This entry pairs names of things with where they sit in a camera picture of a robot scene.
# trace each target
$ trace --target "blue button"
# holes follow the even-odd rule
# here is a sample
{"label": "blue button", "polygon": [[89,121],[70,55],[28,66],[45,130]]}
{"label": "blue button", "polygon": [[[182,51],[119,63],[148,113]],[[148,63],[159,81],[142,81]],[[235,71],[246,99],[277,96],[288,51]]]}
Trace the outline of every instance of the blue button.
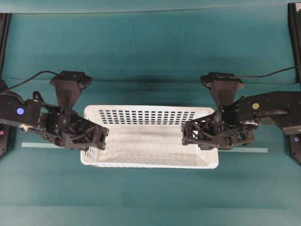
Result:
{"label": "blue button", "polygon": [[19,115],[24,114],[24,112],[25,112],[24,109],[21,107],[17,109],[17,114],[19,114]]}

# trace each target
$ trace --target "wire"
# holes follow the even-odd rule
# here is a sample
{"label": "wire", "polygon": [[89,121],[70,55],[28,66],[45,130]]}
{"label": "wire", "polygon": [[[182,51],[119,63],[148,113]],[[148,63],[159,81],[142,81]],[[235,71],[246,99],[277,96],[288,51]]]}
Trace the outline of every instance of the wire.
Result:
{"label": "wire", "polygon": [[239,76],[239,77],[236,77],[236,76],[232,76],[232,77],[221,76],[221,77],[219,77],[219,78],[225,78],[225,79],[251,79],[251,78],[265,78],[265,77],[268,77],[268,76],[271,76],[271,75],[274,75],[274,74],[277,74],[277,73],[280,73],[280,72],[288,71],[288,70],[291,70],[291,69],[294,69],[294,68],[297,68],[297,67],[299,67],[299,66],[294,66],[294,67],[289,67],[289,68],[281,69],[281,70],[278,70],[278,71],[272,72],[272,73],[270,73],[270,74],[265,74],[265,75],[255,75],[255,76]]}
{"label": "wire", "polygon": [[0,94],[3,94],[3,93],[5,93],[5,92],[10,91],[10,90],[12,90],[12,89],[14,89],[14,88],[17,88],[17,87],[19,87],[19,86],[22,86],[22,85],[28,83],[30,80],[33,80],[35,77],[38,77],[40,74],[44,74],[44,73],[50,73],[50,74],[58,75],[57,73],[52,72],[52,71],[41,71],[41,72],[39,72],[39,73],[36,73],[34,76],[30,77],[29,79],[26,79],[25,81],[23,81],[23,82],[21,82],[21,83],[19,83],[19,84],[16,84],[16,85],[14,85],[14,86],[12,86],[12,87],[10,87],[10,88],[7,88],[6,90],[0,92]]}

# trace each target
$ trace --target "white tape strip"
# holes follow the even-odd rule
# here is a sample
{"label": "white tape strip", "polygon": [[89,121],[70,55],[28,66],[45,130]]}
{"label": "white tape strip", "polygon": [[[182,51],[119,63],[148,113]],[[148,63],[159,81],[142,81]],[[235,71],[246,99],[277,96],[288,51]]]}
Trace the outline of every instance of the white tape strip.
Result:
{"label": "white tape strip", "polygon": [[22,147],[35,147],[35,148],[62,148],[50,143],[22,143]]}
{"label": "white tape strip", "polygon": [[[33,148],[62,148],[50,143],[29,143],[23,142],[22,147]],[[267,148],[260,147],[235,147],[231,150],[218,150],[219,152],[242,152],[242,153],[268,153]]]}
{"label": "white tape strip", "polygon": [[218,150],[219,152],[245,152],[245,153],[268,153],[268,148],[261,147],[234,147],[231,150]]}

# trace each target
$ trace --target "teal backdrop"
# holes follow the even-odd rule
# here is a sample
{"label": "teal backdrop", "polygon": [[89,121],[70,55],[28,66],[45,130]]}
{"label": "teal backdrop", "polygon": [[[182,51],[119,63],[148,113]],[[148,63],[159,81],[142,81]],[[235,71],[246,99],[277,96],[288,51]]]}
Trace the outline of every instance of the teal backdrop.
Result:
{"label": "teal backdrop", "polygon": [[[284,1],[188,1],[198,9],[139,12],[145,1],[123,13],[93,13],[106,4],[92,0],[68,2],[3,1],[2,11],[58,14],[12,15],[2,77],[11,86],[41,70],[84,71],[94,82],[74,107],[80,115],[102,104],[215,108],[201,75],[262,75],[294,65]],[[117,1],[106,6],[121,11]],[[85,13],[66,14],[79,9]],[[39,90],[56,104],[50,78],[16,92],[31,98]],[[300,91],[293,70],[245,83],[237,98]],[[287,137],[261,125],[255,139],[250,147],[268,153],[222,152],[216,169],[109,169],[82,165],[74,150],[22,148],[44,141],[12,129],[0,159],[0,225],[301,225],[301,166]]]}

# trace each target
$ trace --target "basket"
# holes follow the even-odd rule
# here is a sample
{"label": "basket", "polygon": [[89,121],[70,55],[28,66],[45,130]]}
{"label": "basket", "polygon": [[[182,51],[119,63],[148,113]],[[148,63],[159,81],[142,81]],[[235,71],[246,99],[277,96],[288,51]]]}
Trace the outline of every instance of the basket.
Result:
{"label": "basket", "polygon": [[96,167],[216,168],[217,148],[183,146],[181,132],[182,123],[212,113],[207,107],[89,105],[85,118],[107,127],[110,134],[105,150],[81,151],[81,162]]}

